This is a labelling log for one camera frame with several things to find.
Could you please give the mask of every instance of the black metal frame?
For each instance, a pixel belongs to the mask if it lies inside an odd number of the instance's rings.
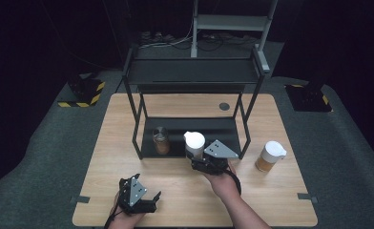
[[[131,64],[134,61],[134,54],[135,54],[135,51],[133,49],[130,49],[129,52],[128,52],[127,59],[126,59],[126,63],[124,65],[124,70],[122,72],[122,80],[124,82],[125,90],[126,90],[128,99],[130,101],[131,109],[132,109],[134,119],[135,119],[135,128],[134,128],[134,134],[133,134],[132,142],[134,144],[134,147],[135,147],[135,150],[136,150],[136,153],[137,153],[139,159],[142,159],[142,158],[144,158],[144,156],[143,156],[143,154],[142,154],[142,152],[141,152],[141,150],[140,150],[140,148],[139,148],[139,146],[136,142],[136,137],[137,137],[137,133],[138,133],[138,128],[139,128],[139,123],[140,123],[140,118],[141,118],[141,115],[142,115],[142,111],[144,113],[144,116],[145,116],[146,120],[148,120],[148,118],[150,118],[148,116],[148,112],[147,112],[147,109],[146,109],[146,106],[145,106],[145,100],[144,100],[143,95],[144,94],[176,94],[177,91],[170,91],[170,92],[168,90],[164,91],[163,89],[160,88],[159,84],[152,84],[152,85],[146,84],[146,85],[143,85],[143,86],[140,86],[140,87],[137,85],[140,100],[139,100],[138,109],[136,110],[134,98],[133,98],[133,95],[132,95],[132,92],[131,92],[131,87],[130,87],[130,84],[129,84],[129,72],[130,72]],[[235,84],[235,83],[231,83],[231,84],[223,83],[224,85],[227,85],[228,90],[225,90],[226,88],[221,86],[219,89],[215,89],[215,90],[212,90],[210,92],[210,94],[238,94],[239,95],[239,97],[237,99],[237,104],[235,106],[234,114],[232,116],[228,116],[228,118],[233,118],[235,120],[236,115],[237,115],[238,111],[240,110],[242,121],[243,121],[244,132],[245,132],[245,135],[246,135],[246,142],[245,142],[241,152],[238,153],[239,154],[239,159],[243,159],[244,154],[246,153],[247,148],[249,147],[249,144],[251,142],[249,127],[248,127],[247,123],[248,123],[249,116],[250,116],[250,114],[253,110],[253,107],[254,107],[255,101],[257,99],[257,96],[259,94],[261,84],[262,84],[263,79],[265,77],[265,72],[262,69],[262,66],[261,66],[261,63],[260,63],[259,54],[255,49],[252,50],[252,53],[251,53],[249,58],[253,60],[253,64],[254,64],[255,70],[256,70],[255,74],[259,77],[259,79],[256,83],[257,84],[256,88],[252,93],[252,98],[250,100],[250,103],[249,103],[249,106],[248,106],[248,109],[247,109],[246,112],[244,111],[243,102],[241,100],[245,85],[238,85],[238,84]],[[173,84],[173,85],[180,86],[180,85],[183,85],[183,83],[176,83],[175,82],[175,84]],[[193,89],[189,92],[183,92],[183,93],[185,93],[185,94],[186,93],[196,94],[198,92],[201,92],[201,90],[203,88],[208,87],[208,86],[217,85],[217,83],[202,83],[202,84],[199,84],[199,83],[197,84],[196,83],[194,85],[198,87],[197,90]],[[220,118],[226,118],[226,117],[212,117],[210,119],[220,119]]]

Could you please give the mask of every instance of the metal shelf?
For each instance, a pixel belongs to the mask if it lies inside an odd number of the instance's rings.
[[[255,84],[258,80],[252,58],[135,59],[129,73],[131,85]]]
[[[156,152],[152,132],[154,128],[165,127],[169,133],[170,152],[162,156]],[[171,118],[149,117],[145,122],[141,154],[143,157],[186,157],[183,135],[186,131],[195,130],[205,135],[208,146],[219,140],[240,155],[238,129],[232,117],[224,118]]]
[[[266,16],[207,15],[197,16],[197,29],[228,31],[263,31]]]

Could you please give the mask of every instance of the white lid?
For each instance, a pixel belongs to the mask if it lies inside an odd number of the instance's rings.
[[[199,149],[205,144],[205,137],[199,132],[186,132],[186,144],[192,149]]]
[[[265,144],[265,150],[272,156],[286,156],[287,152],[277,141],[268,141]]]

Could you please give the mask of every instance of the metal bracket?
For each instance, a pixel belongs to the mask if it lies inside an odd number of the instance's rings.
[[[205,148],[204,153],[216,158],[238,158],[239,155],[225,146],[222,142],[215,140]]]
[[[131,179],[131,194],[130,194],[130,206],[134,206],[138,200],[140,200],[145,194],[147,189],[142,186],[135,177]]]

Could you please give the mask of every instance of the table surface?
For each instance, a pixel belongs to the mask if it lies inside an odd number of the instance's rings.
[[[234,94],[151,94],[144,95],[149,116],[225,116],[219,104],[236,104]],[[136,104],[138,95],[134,94]],[[250,94],[243,95],[244,108]],[[245,142],[241,118],[237,117],[240,146]],[[141,144],[144,120],[138,133]],[[276,102],[270,94],[259,94],[248,121],[252,142],[242,160],[234,159],[245,201],[271,226],[314,226],[318,223],[312,202],[299,199],[307,194],[301,171],[281,121]],[[121,178],[140,174],[148,189],[143,199],[152,199],[161,191],[155,213],[147,214],[137,226],[221,227],[232,226],[229,215],[213,193],[206,178],[191,168],[189,160],[179,158],[138,159],[132,144],[134,117],[126,94],[114,94],[110,100],[77,202],[73,224],[102,226],[114,204]],[[264,173],[255,166],[264,144],[276,140],[287,156]]]

